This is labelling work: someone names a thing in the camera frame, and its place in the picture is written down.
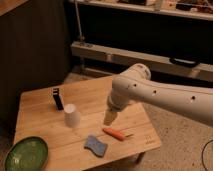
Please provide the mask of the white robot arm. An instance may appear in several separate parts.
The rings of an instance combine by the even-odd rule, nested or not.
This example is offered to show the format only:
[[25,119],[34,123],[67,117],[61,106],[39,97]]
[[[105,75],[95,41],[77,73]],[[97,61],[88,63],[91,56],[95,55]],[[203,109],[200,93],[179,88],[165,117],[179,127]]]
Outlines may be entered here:
[[149,68],[134,64],[112,79],[103,123],[111,125],[130,100],[146,102],[213,127],[213,88],[151,81]]

